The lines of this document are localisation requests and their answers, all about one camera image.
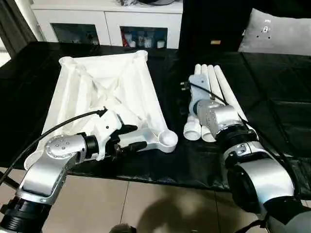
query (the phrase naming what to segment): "pvc pipe fitting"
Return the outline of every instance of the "pvc pipe fitting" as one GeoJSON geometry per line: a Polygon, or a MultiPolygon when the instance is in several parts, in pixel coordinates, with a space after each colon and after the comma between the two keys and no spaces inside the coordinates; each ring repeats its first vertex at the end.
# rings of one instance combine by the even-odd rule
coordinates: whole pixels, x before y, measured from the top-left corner
{"type": "Polygon", "coordinates": [[[203,141],[206,141],[206,142],[216,142],[209,128],[206,126],[202,126],[201,128],[201,138],[203,139],[203,141]]]}
{"type": "Polygon", "coordinates": [[[184,127],[184,137],[190,141],[196,141],[201,137],[201,125],[198,118],[188,116],[184,127]]]}

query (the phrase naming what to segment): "gray curtain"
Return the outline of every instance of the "gray curtain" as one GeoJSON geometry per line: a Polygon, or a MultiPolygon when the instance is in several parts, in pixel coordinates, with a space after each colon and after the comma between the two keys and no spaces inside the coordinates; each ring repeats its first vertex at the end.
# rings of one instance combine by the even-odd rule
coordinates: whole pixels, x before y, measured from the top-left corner
{"type": "Polygon", "coordinates": [[[36,41],[14,0],[0,0],[0,37],[11,57],[36,41]]]}

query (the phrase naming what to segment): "white plastic tray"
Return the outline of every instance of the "white plastic tray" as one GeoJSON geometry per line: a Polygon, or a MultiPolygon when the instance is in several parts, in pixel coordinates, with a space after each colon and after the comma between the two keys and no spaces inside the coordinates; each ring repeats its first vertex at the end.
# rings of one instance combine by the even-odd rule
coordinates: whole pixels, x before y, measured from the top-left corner
{"type": "MultiPolygon", "coordinates": [[[[43,132],[66,119],[93,110],[115,111],[124,124],[138,130],[120,136],[120,145],[146,141],[143,150],[172,152],[178,137],[167,128],[147,67],[146,51],[135,53],[59,60],[62,68],[54,91],[43,132]]],[[[25,161],[28,169],[42,154],[47,140],[58,134],[91,134],[98,116],[74,121],[39,142],[25,161]]]]}

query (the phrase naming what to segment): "glass cabinet door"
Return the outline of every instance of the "glass cabinet door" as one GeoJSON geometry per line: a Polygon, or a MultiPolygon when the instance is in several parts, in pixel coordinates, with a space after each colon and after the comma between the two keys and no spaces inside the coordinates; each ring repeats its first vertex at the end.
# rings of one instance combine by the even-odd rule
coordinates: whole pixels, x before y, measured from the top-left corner
{"type": "Polygon", "coordinates": [[[51,23],[51,26],[61,43],[99,44],[94,24],[51,23]]]}
{"type": "Polygon", "coordinates": [[[120,26],[122,45],[135,48],[166,48],[167,28],[120,26]]]}

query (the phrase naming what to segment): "white pillow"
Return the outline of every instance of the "white pillow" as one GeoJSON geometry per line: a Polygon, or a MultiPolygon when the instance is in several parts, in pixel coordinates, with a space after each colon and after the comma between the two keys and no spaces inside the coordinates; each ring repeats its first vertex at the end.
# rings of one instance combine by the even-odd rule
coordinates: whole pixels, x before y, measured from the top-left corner
{"type": "Polygon", "coordinates": [[[311,55],[311,19],[252,10],[239,51],[311,55]]]}

